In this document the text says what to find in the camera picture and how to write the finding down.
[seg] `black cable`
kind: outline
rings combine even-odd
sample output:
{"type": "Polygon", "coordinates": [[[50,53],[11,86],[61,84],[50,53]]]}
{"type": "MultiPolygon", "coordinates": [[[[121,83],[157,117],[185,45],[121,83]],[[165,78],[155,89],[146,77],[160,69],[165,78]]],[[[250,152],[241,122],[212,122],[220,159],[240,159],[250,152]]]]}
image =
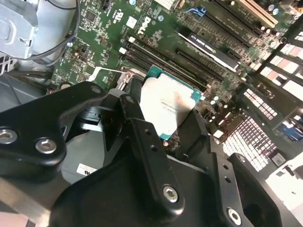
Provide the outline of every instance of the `black cable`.
{"type": "Polygon", "coordinates": [[[6,77],[6,80],[7,80],[8,84],[9,84],[10,89],[12,90],[12,92],[14,93],[14,96],[16,97],[16,100],[18,101],[18,103],[20,105],[22,105],[22,103],[21,103],[21,101],[20,101],[20,99],[19,99],[19,97],[18,97],[18,95],[17,95],[17,93],[16,93],[13,85],[10,82],[9,75],[7,73],[5,73],[5,77],[6,77]]]}
{"type": "Polygon", "coordinates": [[[31,77],[31,78],[39,78],[39,79],[51,79],[52,73],[51,72],[42,72],[42,71],[17,71],[12,70],[6,72],[5,74],[12,76],[12,77],[31,77]]]}
{"type": "Polygon", "coordinates": [[[43,65],[43,66],[47,66],[47,67],[53,66],[53,65],[55,65],[63,57],[63,55],[65,54],[65,51],[66,51],[67,47],[68,46],[63,47],[62,50],[61,50],[61,52],[60,52],[60,54],[58,55],[58,57],[56,57],[56,59],[53,60],[50,63],[46,63],[42,59],[37,59],[37,60],[33,60],[33,61],[36,62],[39,65],[43,65]]]}
{"type": "Polygon", "coordinates": [[[13,58],[13,59],[17,59],[17,60],[22,60],[22,61],[29,61],[29,60],[37,60],[37,59],[41,59],[41,58],[45,58],[49,55],[51,55],[52,53],[56,52],[57,50],[59,50],[60,48],[63,48],[68,42],[72,41],[75,36],[78,33],[79,30],[79,26],[80,26],[80,19],[81,19],[81,8],[80,8],[80,0],[76,0],[76,23],[74,25],[74,28],[71,32],[71,34],[65,39],[63,40],[61,43],[59,43],[58,45],[56,45],[55,47],[53,47],[52,49],[45,51],[43,53],[40,54],[34,54],[31,57],[27,58],[27,59],[23,59],[23,58],[13,58]]]}
{"type": "Polygon", "coordinates": [[[53,3],[52,1],[50,1],[50,0],[45,0],[45,1],[49,2],[51,5],[55,6],[55,7],[58,8],[58,9],[73,10],[73,9],[76,9],[76,8],[77,8],[77,7],[65,8],[65,7],[61,7],[61,6],[58,6],[58,5],[54,4],[54,3],[53,3]]]}

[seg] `logo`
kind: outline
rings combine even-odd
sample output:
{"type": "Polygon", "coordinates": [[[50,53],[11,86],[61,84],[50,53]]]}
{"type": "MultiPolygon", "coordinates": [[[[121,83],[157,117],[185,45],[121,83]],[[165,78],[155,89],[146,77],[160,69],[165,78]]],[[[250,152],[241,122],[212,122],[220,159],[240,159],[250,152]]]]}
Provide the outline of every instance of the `logo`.
{"type": "Polygon", "coordinates": [[[141,27],[139,28],[138,34],[144,34],[148,24],[151,22],[149,17],[145,17],[144,22],[142,23],[141,27]]]}

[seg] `blue connector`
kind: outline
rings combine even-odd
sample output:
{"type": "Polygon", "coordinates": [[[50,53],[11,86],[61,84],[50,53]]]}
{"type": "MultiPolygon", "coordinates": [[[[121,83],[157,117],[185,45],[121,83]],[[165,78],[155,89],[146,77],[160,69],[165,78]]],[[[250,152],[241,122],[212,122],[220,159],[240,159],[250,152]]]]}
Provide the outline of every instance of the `blue connector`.
{"type": "Polygon", "coordinates": [[[194,14],[196,14],[198,17],[203,17],[204,14],[206,13],[206,8],[201,6],[201,7],[193,7],[193,8],[189,8],[186,13],[192,12],[194,14]]]}

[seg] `green circuit board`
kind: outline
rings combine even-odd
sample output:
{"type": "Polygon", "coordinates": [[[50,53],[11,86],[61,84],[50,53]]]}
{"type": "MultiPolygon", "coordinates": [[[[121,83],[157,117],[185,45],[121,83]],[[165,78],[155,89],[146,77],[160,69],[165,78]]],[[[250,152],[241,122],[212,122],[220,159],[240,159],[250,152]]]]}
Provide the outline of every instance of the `green circuit board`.
{"type": "MultiPolygon", "coordinates": [[[[81,2],[81,24],[77,39],[73,46],[68,48],[60,62],[56,64],[52,78],[53,85],[59,87],[65,82],[76,84],[85,81],[92,75],[96,67],[114,70],[120,70],[122,66],[135,68],[131,62],[121,59],[119,53],[120,47],[123,46],[122,43],[133,36],[173,61],[180,63],[184,68],[197,71],[193,65],[176,55],[176,49],[185,51],[201,64],[224,77],[223,82],[218,83],[212,81],[206,75],[202,75],[207,79],[208,84],[211,84],[213,88],[216,87],[217,92],[222,97],[228,99],[228,93],[232,92],[239,84],[237,75],[241,71],[254,70],[250,67],[252,62],[254,65],[262,63],[265,56],[273,50],[272,48],[278,46],[279,38],[294,22],[291,15],[283,13],[283,9],[280,9],[280,13],[274,18],[279,21],[275,30],[279,31],[281,35],[279,37],[264,35],[257,38],[235,23],[226,12],[219,9],[211,1],[187,0],[182,8],[176,7],[170,11],[153,0],[137,0],[135,5],[131,5],[126,0],[112,0],[108,3],[108,9],[103,10],[104,0],[83,0],[81,2]],[[207,13],[249,42],[251,47],[242,47],[234,38],[227,35],[207,18],[186,12],[189,8],[199,6],[204,6],[207,13]],[[159,15],[163,16],[163,21],[158,20],[159,15]],[[149,17],[151,21],[147,24],[144,35],[138,34],[146,17],[149,17]],[[239,54],[241,60],[237,72],[234,73],[224,69],[206,58],[193,45],[185,42],[176,32],[179,26],[191,29],[222,52],[232,49],[239,54]],[[82,60],[79,59],[81,51],[85,52],[85,59],[82,60]]],[[[264,1],[259,4],[265,5],[268,3],[268,1],[264,1]]],[[[222,1],[222,4],[227,6],[228,1],[222,1]]],[[[235,2],[231,10],[241,15],[241,19],[255,26],[256,18],[241,7],[238,2],[235,2]]],[[[100,70],[94,82],[104,89],[109,89],[115,86],[119,75],[116,72],[100,70]]]]}

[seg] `ram slot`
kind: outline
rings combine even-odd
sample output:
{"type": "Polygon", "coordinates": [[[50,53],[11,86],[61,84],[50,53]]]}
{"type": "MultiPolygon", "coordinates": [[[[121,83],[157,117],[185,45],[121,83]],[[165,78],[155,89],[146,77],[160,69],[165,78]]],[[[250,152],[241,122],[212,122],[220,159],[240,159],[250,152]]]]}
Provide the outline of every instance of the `ram slot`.
{"type": "Polygon", "coordinates": [[[221,0],[214,0],[213,2],[218,7],[226,11],[236,24],[242,25],[246,31],[250,32],[257,38],[260,38],[263,35],[263,33],[260,30],[255,28],[253,25],[249,24],[245,19],[240,18],[240,16],[235,12],[231,11],[231,9],[228,6],[225,6],[223,3],[221,3],[221,0]]]}
{"type": "Polygon", "coordinates": [[[196,68],[198,68],[199,70],[205,72],[210,78],[219,81],[220,83],[222,83],[223,81],[223,77],[220,76],[218,73],[216,73],[215,71],[213,71],[211,68],[209,68],[208,66],[204,65],[203,63],[193,59],[190,55],[188,55],[187,53],[183,52],[180,49],[176,50],[176,54],[184,59],[186,59],[190,64],[192,64],[193,66],[195,66],[196,68]]]}
{"type": "Polygon", "coordinates": [[[198,88],[203,92],[206,90],[207,81],[202,78],[196,78],[192,73],[184,73],[178,68],[168,64],[161,58],[155,56],[144,48],[140,47],[137,44],[128,43],[126,45],[127,52],[123,55],[123,57],[130,61],[131,63],[137,65],[139,68],[148,71],[152,65],[155,65],[165,72],[187,82],[188,84],[192,84],[194,86],[198,86],[198,88]]]}
{"type": "Polygon", "coordinates": [[[253,15],[259,18],[267,26],[274,28],[278,21],[274,19],[269,13],[267,13],[261,6],[255,3],[253,0],[239,0],[239,2],[253,15]]]}
{"type": "Polygon", "coordinates": [[[245,47],[245,49],[249,49],[252,45],[247,42],[245,39],[240,37],[238,34],[234,33],[232,30],[227,28],[223,23],[221,23],[218,19],[216,19],[214,16],[212,16],[209,13],[206,13],[204,15],[209,21],[217,25],[220,29],[222,29],[227,35],[229,35],[231,38],[233,38],[238,44],[245,47]]]}

